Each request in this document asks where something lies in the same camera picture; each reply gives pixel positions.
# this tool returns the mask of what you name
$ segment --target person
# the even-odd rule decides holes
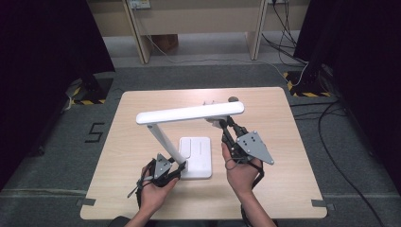
[[[257,169],[250,165],[237,164],[231,158],[230,151],[224,143],[221,143],[221,149],[222,156],[226,162],[227,180],[241,202],[251,225],[253,227],[276,226],[253,193],[252,184],[258,174]],[[253,158],[251,162],[257,166],[262,165],[262,162],[256,158]],[[158,187],[153,183],[145,186],[142,190],[141,208],[125,226],[145,226],[151,216],[162,207],[166,196],[174,188],[177,181],[178,179],[176,178],[164,187]]]

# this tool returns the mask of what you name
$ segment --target forearm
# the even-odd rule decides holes
[[[155,212],[151,209],[142,208],[136,215],[128,222],[125,227],[143,227],[148,223],[148,220]]]
[[[251,222],[253,227],[276,226],[263,209],[253,192],[248,194],[237,194],[237,196],[245,210],[248,220]]]

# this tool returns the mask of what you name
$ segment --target gray carpet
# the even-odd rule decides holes
[[[289,68],[277,65],[282,72]],[[0,226],[107,226],[108,220],[83,220],[77,201],[85,197],[119,98],[125,91],[189,88],[279,86],[286,82],[266,64],[160,66],[118,68],[98,78],[113,78],[103,105],[74,105],[60,115],[44,144],[45,155],[25,158],[0,194]],[[332,102],[335,97],[294,97],[290,105]],[[323,149],[318,119],[327,105],[291,107],[325,201],[323,219],[278,220],[279,226],[378,226],[355,189],[335,169]],[[330,154],[347,178],[366,196],[386,226],[401,226],[401,199],[384,167],[370,155],[369,146],[340,104],[322,120],[322,136]],[[98,143],[90,135],[93,123],[102,131]]]

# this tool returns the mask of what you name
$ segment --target white desk lamp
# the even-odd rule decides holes
[[[200,118],[218,120],[224,119],[228,115],[242,114],[243,112],[244,105],[242,102],[235,101],[139,113],[136,116],[136,123],[147,125],[151,133],[179,165],[186,161],[186,168],[181,175],[182,179],[207,179],[212,176],[210,138],[183,137],[180,140],[180,149],[177,151],[158,124]]]

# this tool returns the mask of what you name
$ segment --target lamp arm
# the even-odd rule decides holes
[[[154,137],[156,137],[163,148],[165,148],[165,150],[171,155],[171,157],[173,157],[177,164],[180,165],[186,161],[157,124],[148,125],[148,129],[154,135]]]

